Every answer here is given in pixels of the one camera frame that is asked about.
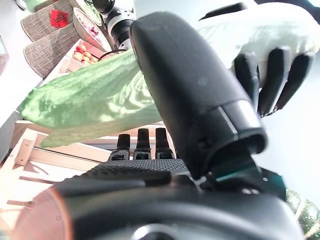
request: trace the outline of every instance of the wooden slat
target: wooden slat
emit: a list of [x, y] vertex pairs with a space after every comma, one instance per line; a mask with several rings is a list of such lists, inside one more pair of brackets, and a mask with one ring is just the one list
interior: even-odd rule
[[35, 145], [37, 135], [33, 139], [23, 139], [19, 153], [15, 159], [15, 164], [25, 166], [29, 160], [31, 151]]
[[13, 148], [11, 154], [4, 162], [2, 168], [0, 168], [0, 209], [7, 204], [19, 177], [24, 170], [24, 166], [15, 166], [15, 161], [24, 139], [35, 139], [35, 133], [32, 130], [26, 129], [16, 146]]
[[50, 182], [61, 182], [64, 179], [84, 174], [86, 171], [29, 161], [20, 177]]
[[99, 164], [98, 162], [45, 151], [42, 149], [33, 149], [30, 155], [30, 161], [81, 171], [88, 171]]
[[34, 130], [40, 133], [44, 134], [50, 134], [52, 132], [51, 129], [39, 126], [37, 124], [34, 124], [31, 121], [26, 120], [19, 120], [15, 122], [13, 135], [10, 143], [10, 147], [14, 148], [17, 144], [18, 140], [21, 138], [21, 136], [24, 134], [26, 129]]
[[[35, 142], [35, 147], [39, 147], [41, 142], [46, 138], [46, 134], [37, 132], [38, 137]], [[85, 159], [95, 160], [99, 162], [106, 162], [111, 154], [111, 151], [101, 149], [94, 146], [89, 146], [82, 143], [74, 143], [68, 146], [59, 146], [53, 148], [46, 148], [47, 150], [68, 154]]]

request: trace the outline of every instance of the black robotic finger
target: black robotic finger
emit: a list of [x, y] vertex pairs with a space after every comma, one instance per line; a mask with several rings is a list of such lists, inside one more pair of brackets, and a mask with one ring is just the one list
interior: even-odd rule
[[252, 100], [254, 109], [258, 109], [259, 85], [258, 63], [254, 52], [239, 54], [234, 60], [235, 76]]
[[288, 80], [276, 103], [274, 109], [275, 111], [283, 109], [296, 91], [300, 88], [301, 84], [304, 82], [309, 73], [313, 60], [314, 56], [310, 53], [299, 54], [294, 59], [291, 65]]
[[117, 145], [116, 145], [116, 150], [114, 150], [110, 154], [108, 161], [129, 160], [129, 157], [130, 157], [130, 135], [120, 134]]
[[290, 69], [290, 48], [279, 47], [268, 57], [266, 82], [259, 94], [258, 110], [261, 116], [273, 112], [279, 96], [286, 84]]
[[155, 159], [174, 159], [175, 155], [169, 147], [165, 128], [155, 129]]
[[133, 160], [151, 160], [151, 149], [148, 128], [138, 130], [138, 139], [133, 153]]
[[243, 2], [239, 2], [239, 3], [236, 3], [236, 4], [232, 4], [232, 5], [229, 5], [229, 6], [224, 6], [222, 8], [210, 11], [204, 17], [202, 17], [200, 20], [216, 17], [216, 16], [223, 15], [223, 14], [236, 13], [236, 12], [245, 10], [247, 8], [248, 7], [246, 6], [246, 4], [244, 4]]

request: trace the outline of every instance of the apple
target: apple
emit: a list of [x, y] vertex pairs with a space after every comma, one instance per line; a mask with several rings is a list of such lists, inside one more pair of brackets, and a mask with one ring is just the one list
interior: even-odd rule
[[87, 56], [83, 56], [83, 57], [82, 57], [82, 61], [89, 62], [89, 61], [90, 61], [90, 58], [89, 58], [89, 57], [87, 57]]
[[86, 56], [86, 57], [88, 57], [88, 58], [91, 58], [91, 57], [92, 57], [91, 53], [88, 52], [88, 51], [85, 51], [83, 55]]
[[72, 55], [72, 57], [75, 59], [75, 60], [78, 60], [79, 62], [82, 61], [82, 58], [83, 58], [83, 54], [81, 52], [78, 52], [78, 51], [75, 51]]
[[76, 46], [75, 49], [76, 49], [78, 52], [80, 52], [80, 53], [84, 53], [85, 51], [87, 51], [86, 46], [83, 45], [83, 44], [79, 44], [78, 46]]
[[81, 62], [82, 62], [84, 65], [86, 65], [86, 66], [89, 66], [89, 65], [90, 65], [90, 63], [89, 63], [88, 61], [82, 60]]
[[97, 36], [99, 33], [99, 30], [95, 26], [93, 26], [90, 31], [93, 33], [93, 36]]
[[93, 57], [91, 57], [90, 61], [92, 61], [92, 62], [95, 62], [95, 63], [96, 63], [96, 62], [98, 62], [98, 59], [97, 59], [96, 57], [94, 57], [94, 56], [93, 56]]

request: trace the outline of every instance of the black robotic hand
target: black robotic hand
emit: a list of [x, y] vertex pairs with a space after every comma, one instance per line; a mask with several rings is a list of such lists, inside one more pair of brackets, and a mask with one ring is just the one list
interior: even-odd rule
[[291, 64], [290, 54], [289, 47], [273, 49], [268, 56], [263, 81], [260, 81], [258, 63], [253, 52], [241, 53], [234, 60], [236, 78], [262, 118], [283, 109], [308, 75], [313, 55], [299, 54]]

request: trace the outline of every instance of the green vegetable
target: green vegetable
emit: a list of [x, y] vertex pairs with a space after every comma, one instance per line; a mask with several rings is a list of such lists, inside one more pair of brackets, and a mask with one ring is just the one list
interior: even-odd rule
[[295, 214], [308, 240], [320, 240], [320, 211], [317, 206], [295, 191], [286, 190], [286, 204]]
[[161, 121], [132, 50], [35, 88], [20, 111], [55, 129], [42, 142], [44, 148]]

